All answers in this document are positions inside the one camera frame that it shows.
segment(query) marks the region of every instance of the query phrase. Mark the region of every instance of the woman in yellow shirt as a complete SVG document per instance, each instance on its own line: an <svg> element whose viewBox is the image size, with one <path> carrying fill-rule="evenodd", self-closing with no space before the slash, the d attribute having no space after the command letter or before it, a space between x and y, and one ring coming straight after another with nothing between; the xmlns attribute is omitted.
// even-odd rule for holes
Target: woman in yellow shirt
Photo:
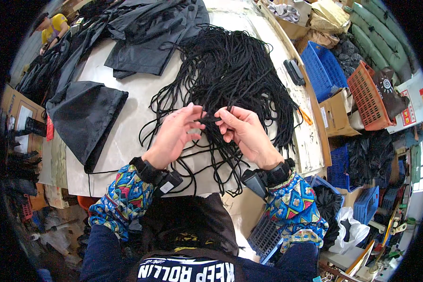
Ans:
<svg viewBox="0 0 423 282"><path fill-rule="evenodd" d="M40 55L45 53L45 50L52 48L60 41L60 38L70 29L67 19L63 14L57 14L52 18L48 18L49 13L40 15L35 23L35 30L42 31L42 45L39 51Z"/></svg>

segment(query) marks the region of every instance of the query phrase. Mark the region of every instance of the black wrist sensor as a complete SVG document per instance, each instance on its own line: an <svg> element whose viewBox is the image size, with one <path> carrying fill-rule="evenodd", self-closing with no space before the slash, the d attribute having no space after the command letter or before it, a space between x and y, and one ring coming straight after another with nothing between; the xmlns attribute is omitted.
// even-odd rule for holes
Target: black wrist sensor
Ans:
<svg viewBox="0 0 423 282"><path fill-rule="evenodd" d="M247 169L241 177L241 182L262 199L265 199L268 196L266 188L275 187L287 181L290 177L290 170L294 166L294 161L288 158L269 171Z"/></svg>
<svg viewBox="0 0 423 282"><path fill-rule="evenodd" d="M148 161L143 161L141 157L134 157L129 164L136 167L136 174L142 181L155 186L154 197L163 196L183 182L177 171L156 169Z"/></svg>

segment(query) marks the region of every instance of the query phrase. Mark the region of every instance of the blue patterned sleeve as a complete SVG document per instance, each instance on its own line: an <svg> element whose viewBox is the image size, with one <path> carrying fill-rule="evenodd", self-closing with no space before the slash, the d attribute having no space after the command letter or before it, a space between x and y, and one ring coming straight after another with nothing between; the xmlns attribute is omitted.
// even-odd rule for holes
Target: blue patterned sleeve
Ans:
<svg viewBox="0 0 423 282"><path fill-rule="evenodd" d="M129 239L128 229L133 219L140 218L152 203L154 186L143 182L134 165L122 167L107 189L107 193L89 208L89 225L100 224Z"/></svg>
<svg viewBox="0 0 423 282"><path fill-rule="evenodd" d="M288 181L269 188L269 192L265 214L284 239L281 252L300 242L312 242L321 248L329 225L320 216L310 185L293 171Z"/></svg>

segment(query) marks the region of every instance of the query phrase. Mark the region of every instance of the yellow shirt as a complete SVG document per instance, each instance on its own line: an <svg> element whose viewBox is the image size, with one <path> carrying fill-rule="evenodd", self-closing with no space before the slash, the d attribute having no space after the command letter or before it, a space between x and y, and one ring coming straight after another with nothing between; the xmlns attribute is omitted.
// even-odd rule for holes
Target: yellow shirt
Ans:
<svg viewBox="0 0 423 282"><path fill-rule="evenodd" d="M63 14L57 14L52 17L52 25L42 31L42 44L52 42L59 32L62 31L61 24L67 21Z"/></svg>

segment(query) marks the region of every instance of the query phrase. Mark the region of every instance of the cap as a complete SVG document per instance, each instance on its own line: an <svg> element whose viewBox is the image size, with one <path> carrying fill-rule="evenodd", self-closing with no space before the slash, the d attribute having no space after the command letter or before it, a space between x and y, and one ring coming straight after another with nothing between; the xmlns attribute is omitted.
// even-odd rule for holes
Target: cap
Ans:
<svg viewBox="0 0 423 282"><path fill-rule="evenodd" d="M47 18L49 16L49 13L42 13L40 14L36 20L35 23L33 25L33 30L31 31L32 33L35 32L35 30L38 28L38 26L44 21L45 18Z"/></svg>

